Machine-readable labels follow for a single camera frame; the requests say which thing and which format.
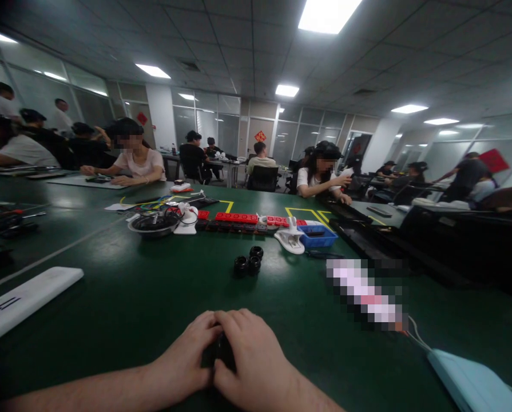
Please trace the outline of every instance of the red sign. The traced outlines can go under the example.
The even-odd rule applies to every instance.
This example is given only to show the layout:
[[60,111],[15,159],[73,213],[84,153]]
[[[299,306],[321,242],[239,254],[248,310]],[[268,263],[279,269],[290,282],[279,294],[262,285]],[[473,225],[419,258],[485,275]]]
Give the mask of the red sign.
[[254,138],[257,141],[264,141],[267,139],[267,137],[263,134],[263,132],[261,130],[257,133],[257,135],[254,136]]
[[492,149],[483,153],[479,156],[479,159],[488,166],[490,173],[498,173],[509,169],[509,164],[507,164],[497,149]]
[[145,117],[143,113],[140,112],[140,114],[137,115],[137,119],[140,121],[142,126],[145,126],[145,123],[147,123],[148,119]]

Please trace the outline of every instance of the black office chair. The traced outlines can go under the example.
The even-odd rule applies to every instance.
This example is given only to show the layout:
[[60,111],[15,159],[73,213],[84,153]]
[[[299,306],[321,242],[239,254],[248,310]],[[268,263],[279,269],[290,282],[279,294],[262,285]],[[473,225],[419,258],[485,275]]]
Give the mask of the black office chair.
[[279,168],[266,168],[254,166],[252,174],[248,178],[248,190],[260,192],[274,192],[279,180]]

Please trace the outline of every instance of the smartphone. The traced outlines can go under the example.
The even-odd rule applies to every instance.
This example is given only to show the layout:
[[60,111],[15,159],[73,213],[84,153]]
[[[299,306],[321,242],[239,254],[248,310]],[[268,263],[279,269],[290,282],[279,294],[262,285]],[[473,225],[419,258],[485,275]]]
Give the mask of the smartphone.
[[67,176],[67,173],[43,173],[41,175],[27,176],[27,179],[31,180],[42,180],[42,179],[53,179],[55,177]]
[[383,217],[391,217],[391,216],[393,216],[391,213],[386,212],[385,210],[378,209],[378,208],[375,208],[375,207],[372,207],[372,206],[367,207],[367,209],[369,211],[377,213],[378,215],[383,216]]

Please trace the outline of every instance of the blue basket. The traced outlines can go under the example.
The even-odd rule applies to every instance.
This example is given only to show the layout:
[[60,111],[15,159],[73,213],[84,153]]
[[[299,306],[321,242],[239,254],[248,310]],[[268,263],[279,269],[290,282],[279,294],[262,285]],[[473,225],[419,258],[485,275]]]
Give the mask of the blue basket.
[[[297,229],[304,232],[304,235],[300,238],[300,240],[306,248],[330,247],[338,238],[337,234],[335,234],[334,232],[332,232],[330,229],[323,225],[298,226]],[[309,237],[305,234],[323,231],[324,235],[319,237]]]

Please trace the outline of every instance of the pink shirt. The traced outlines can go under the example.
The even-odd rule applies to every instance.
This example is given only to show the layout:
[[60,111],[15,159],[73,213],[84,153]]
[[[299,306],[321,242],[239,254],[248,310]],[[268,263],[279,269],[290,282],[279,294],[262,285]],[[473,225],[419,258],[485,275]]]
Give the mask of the pink shirt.
[[149,175],[153,173],[153,168],[159,166],[162,169],[162,177],[160,180],[166,181],[166,175],[164,174],[164,162],[162,161],[162,155],[156,150],[149,149],[147,152],[147,160],[143,164],[137,164],[134,162],[134,158],[131,153],[122,152],[114,163],[115,166],[121,169],[128,169],[132,172],[134,178]]

